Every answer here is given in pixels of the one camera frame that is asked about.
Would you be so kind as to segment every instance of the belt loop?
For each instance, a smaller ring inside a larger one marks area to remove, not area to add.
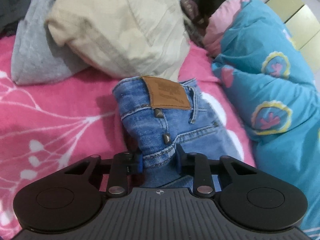
[[[196,122],[197,114],[198,114],[198,94],[194,87],[188,86],[188,90],[192,93],[192,101],[193,101],[193,111],[191,117],[189,119],[189,123],[193,124]]]

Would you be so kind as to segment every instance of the beige fabric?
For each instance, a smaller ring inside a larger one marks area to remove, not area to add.
[[[56,0],[46,22],[59,46],[116,78],[177,81],[189,52],[178,0]]]

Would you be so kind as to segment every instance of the pink blanket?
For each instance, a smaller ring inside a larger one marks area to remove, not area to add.
[[[114,80],[93,68],[52,85],[17,87],[10,79],[14,37],[0,40],[0,236],[20,230],[12,209],[25,185],[92,154],[112,158],[126,150]],[[196,77],[203,97],[218,112],[243,160],[254,165],[250,142],[206,52],[192,45],[180,79]]]

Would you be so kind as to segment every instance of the yellow cabinet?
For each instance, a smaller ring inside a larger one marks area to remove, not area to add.
[[[301,0],[269,0],[267,5],[275,11],[283,22],[286,22],[294,15],[302,6]]]
[[[285,25],[291,32],[297,49],[301,49],[320,31],[320,23],[307,5],[304,5]]]
[[[300,50],[313,73],[320,70],[320,32]]]

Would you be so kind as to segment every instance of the blue denim jeans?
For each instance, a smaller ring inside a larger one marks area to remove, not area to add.
[[[148,88],[142,78],[123,79],[113,90],[123,125],[138,141],[143,154],[143,187],[192,188],[192,178],[181,177],[176,171],[174,154],[177,143],[186,153],[202,153],[208,159],[219,159],[222,155],[240,159],[217,114],[202,99],[196,80],[181,84],[191,109],[161,109],[162,118],[155,116],[150,106]],[[165,143],[164,134],[170,135],[169,143]]]

